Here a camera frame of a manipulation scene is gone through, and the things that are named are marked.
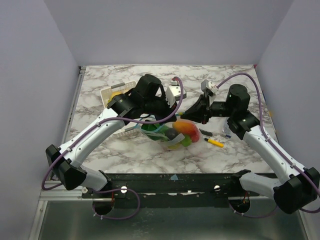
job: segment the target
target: yellow marker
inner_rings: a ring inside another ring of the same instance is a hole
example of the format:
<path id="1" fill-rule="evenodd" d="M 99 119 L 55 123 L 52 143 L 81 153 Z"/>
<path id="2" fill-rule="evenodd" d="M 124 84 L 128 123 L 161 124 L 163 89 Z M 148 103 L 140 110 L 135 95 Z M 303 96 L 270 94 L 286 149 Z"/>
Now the yellow marker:
<path id="1" fill-rule="evenodd" d="M 221 143 L 221 142 L 218 142 L 218 141 L 215 141 L 215 140 L 212 140 L 212 139 L 208 139 L 208 138 L 205 138 L 204 139 L 206 142 L 212 144 L 212 145 L 216 145 L 217 147 L 220 147 L 220 148 L 223 148 L 224 147 L 224 144 Z"/>

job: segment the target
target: plastic bag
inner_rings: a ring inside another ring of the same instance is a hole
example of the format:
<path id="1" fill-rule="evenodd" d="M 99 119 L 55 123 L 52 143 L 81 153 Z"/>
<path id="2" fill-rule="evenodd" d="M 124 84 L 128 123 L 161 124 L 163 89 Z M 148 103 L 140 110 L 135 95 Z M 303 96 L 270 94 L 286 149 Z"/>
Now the plastic bag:
<path id="1" fill-rule="evenodd" d="M 165 124 L 142 124 L 140 131 L 169 150 L 187 148 L 202 140 L 197 126 L 192 121 L 185 119 Z"/>

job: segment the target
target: marble surface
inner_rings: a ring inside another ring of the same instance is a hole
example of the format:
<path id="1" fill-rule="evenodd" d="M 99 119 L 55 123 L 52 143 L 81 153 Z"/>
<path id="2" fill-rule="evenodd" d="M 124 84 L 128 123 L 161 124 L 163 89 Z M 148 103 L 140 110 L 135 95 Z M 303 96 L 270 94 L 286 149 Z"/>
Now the marble surface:
<path id="1" fill-rule="evenodd" d="M 104 109 L 100 90 L 122 82 L 138 81 L 144 74 L 158 77 L 166 87 L 174 76 L 183 81 L 187 98 L 183 100 L 181 111 L 190 107 L 202 93 L 200 83 L 211 80 L 216 85 L 226 77 L 246 72 L 257 75 L 252 65 L 101 65 L 88 66 L 76 104 L 69 139 L 81 132 Z M 224 84 L 219 91 L 217 101 L 224 101 L 229 86 L 239 83 L 247 87 L 251 96 L 249 110 L 257 117 L 258 98 L 251 81 L 245 76 L 237 76 Z M 275 139 L 271 118 L 263 101 L 264 126 Z M 225 138 L 221 131 L 225 118 L 211 118 L 206 125 L 198 124 L 202 129 L 214 132 L 213 139 L 224 143 L 223 148 L 197 142 L 188 148 L 165 151 L 156 142 L 146 136 L 106 139 L 85 160 L 84 165 L 106 173 L 235 173 L 249 169 L 256 173 L 272 172 L 270 167 L 251 150 L 245 142 L 236 137 Z"/>

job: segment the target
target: toy fruit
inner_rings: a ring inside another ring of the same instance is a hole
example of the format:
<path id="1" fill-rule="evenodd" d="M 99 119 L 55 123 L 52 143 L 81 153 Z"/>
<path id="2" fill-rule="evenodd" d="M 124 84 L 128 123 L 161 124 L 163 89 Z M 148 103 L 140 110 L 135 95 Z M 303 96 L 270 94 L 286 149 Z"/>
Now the toy fruit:
<path id="1" fill-rule="evenodd" d="M 163 125 L 160 129 L 160 124 L 142 124 L 141 129 L 144 131 L 143 133 L 148 136 L 150 139 L 157 141 L 161 140 L 166 142 L 168 139 L 165 137 L 164 132 L 166 132 L 169 127 Z"/>
<path id="2" fill-rule="evenodd" d="M 173 140 L 175 139 L 178 135 L 179 132 L 177 132 L 177 130 L 175 130 L 174 128 L 170 127 L 169 129 L 167 129 L 164 132 L 164 135 L 169 139 L 169 140 Z"/>
<path id="3" fill-rule="evenodd" d="M 181 134 L 187 134 L 189 136 L 198 133 L 196 125 L 189 120 L 179 119 L 172 124 L 172 127 Z"/>
<path id="4" fill-rule="evenodd" d="M 189 135 L 184 134 L 184 139 L 180 143 L 182 146 L 188 147 L 192 144 L 192 140 Z"/>
<path id="5" fill-rule="evenodd" d="M 111 94 L 111 96 L 110 96 L 110 98 L 109 98 L 108 103 L 114 98 L 114 96 L 117 96 L 117 95 L 119 95 L 119 94 L 122 94 L 122 92 L 121 92 L 121 91 L 114 91 L 114 92 L 112 92 L 112 94 Z"/>
<path id="6" fill-rule="evenodd" d="M 170 150 L 175 150 L 175 149 L 178 149 L 180 146 L 181 146 L 181 144 L 180 144 L 180 142 L 178 142 L 177 144 L 172 145 L 172 146 L 168 146 L 167 148 Z"/>
<path id="7" fill-rule="evenodd" d="M 192 142 L 193 142 L 193 143 L 196 143 L 196 142 L 198 142 L 199 139 L 200 139 L 200 134 L 197 132 L 196 134 L 193 134 L 193 135 L 191 135 L 190 137 L 191 137 Z"/>

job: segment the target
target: yellow object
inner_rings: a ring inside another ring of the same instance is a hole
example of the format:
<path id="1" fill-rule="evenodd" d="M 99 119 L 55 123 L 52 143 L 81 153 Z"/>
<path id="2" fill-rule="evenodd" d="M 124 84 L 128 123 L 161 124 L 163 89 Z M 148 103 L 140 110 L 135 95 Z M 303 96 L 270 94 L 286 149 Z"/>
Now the yellow object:
<path id="1" fill-rule="evenodd" d="M 212 139 L 208 139 L 208 138 L 205 138 L 204 140 L 206 140 L 208 143 L 210 143 L 212 145 L 215 145 L 217 147 L 220 147 L 220 148 L 224 147 L 224 144 L 221 143 L 221 142 L 218 142 L 218 141 L 215 141 L 215 140 L 212 140 Z"/>
<path id="2" fill-rule="evenodd" d="M 174 149 L 179 148 L 179 147 L 180 147 L 180 145 L 181 145 L 181 144 L 178 142 L 177 144 L 172 145 L 172 146 L 168 146 L 167 148 L 168 148 L 168 149 L 171 149 L 171 150 L 174 150 Z"/>
<path id="3" fill-rule="evenodd" d="M 119 95 L 119 94 L 122 94 L 122 91 L 114 91 L 114 92 L 112 92 L 112 94 L 111 94 L 111 96 L 110 96 L 110 98 L 109 98 L 108 103 L 114 98 L 114 96 L 117 96 L 117 95 Z"/>

